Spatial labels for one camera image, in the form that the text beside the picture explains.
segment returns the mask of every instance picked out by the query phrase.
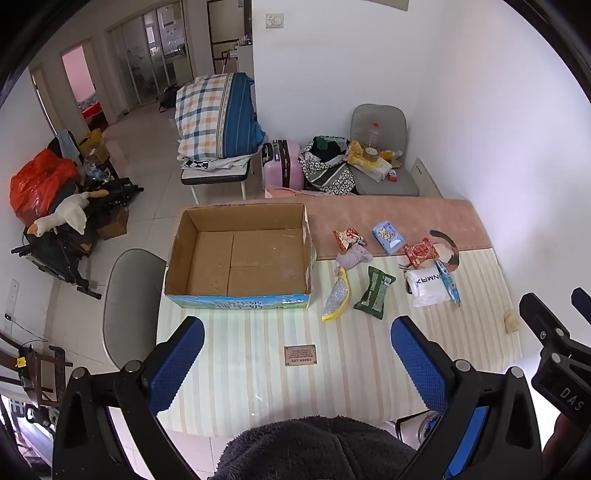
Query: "red plastic bag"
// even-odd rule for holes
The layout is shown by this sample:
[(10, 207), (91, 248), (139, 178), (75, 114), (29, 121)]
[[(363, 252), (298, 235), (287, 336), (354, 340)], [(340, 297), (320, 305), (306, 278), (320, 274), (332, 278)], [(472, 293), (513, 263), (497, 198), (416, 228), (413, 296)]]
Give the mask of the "red plastic bag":
[(45, 217), (57, 191), (70, 179), (80, 180), (74, 162), (42, 150), (10, 180), (10, 206), (17, 218), (29, 227)]

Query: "light switch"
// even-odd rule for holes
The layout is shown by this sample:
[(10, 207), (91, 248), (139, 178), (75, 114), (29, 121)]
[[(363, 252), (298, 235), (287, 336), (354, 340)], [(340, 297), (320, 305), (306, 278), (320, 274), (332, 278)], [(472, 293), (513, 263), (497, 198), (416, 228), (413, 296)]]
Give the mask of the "light switch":
[(267, 14), (267, 28), (283, 28), (283, 14)]

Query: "striped tablecloth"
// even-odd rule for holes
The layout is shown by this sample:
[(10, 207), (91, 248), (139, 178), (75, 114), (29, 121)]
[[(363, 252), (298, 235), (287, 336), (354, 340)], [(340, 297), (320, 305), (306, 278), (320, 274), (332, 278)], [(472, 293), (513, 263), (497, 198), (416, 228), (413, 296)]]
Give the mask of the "striped tablecloth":
[[(383, 320), (352, 309), (368, 286), (367, 264), (349, 271), (351, 302), (332, 322), (320, 315), (335, 280), (334, 261), (315, 263), (308, 309), (182, 309), (163, 296), (157, 340), (167, 340), (187, 315), (202, 319), (206, 339), (172, 406), (158, 415), (160, 422), (179, 432), (234, 437), (309, 415), (377, 424), (424, 410), (389, 340), (392, 321), (405, 314), (452, 359), (467, 359), (479, 370), (505, 372), (520, 358), (518, 333), (505, 332), (512, 305), (492, 249), (460, 253), (453, 275), (461, 307), (413, 307), (399, 268), (405, 262), (406, 257), (371, 262), (397, 279), (388, 289)], [(317, 365), (285, 365), (285, 346), (309, 344), (316, 346)]]

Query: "blue tissue box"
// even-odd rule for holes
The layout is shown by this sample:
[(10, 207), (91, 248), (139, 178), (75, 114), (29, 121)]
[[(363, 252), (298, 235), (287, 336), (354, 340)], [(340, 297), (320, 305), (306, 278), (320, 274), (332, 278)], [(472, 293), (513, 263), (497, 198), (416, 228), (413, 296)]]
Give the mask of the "blue tissue box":
[(379, 223), (371, 231), (388, 255), (394, 255), (406, 243), (404, 237), (390, 222)]

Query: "pillow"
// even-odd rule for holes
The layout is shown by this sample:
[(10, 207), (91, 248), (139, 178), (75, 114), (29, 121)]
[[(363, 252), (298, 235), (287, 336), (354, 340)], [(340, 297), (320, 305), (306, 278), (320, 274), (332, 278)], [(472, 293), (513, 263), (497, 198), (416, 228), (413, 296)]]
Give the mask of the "pillow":
[(254, 81), (245, 73), (199, 77), (177, 92), (178, 159), (252, 155), (265, 138), (252, 107)]

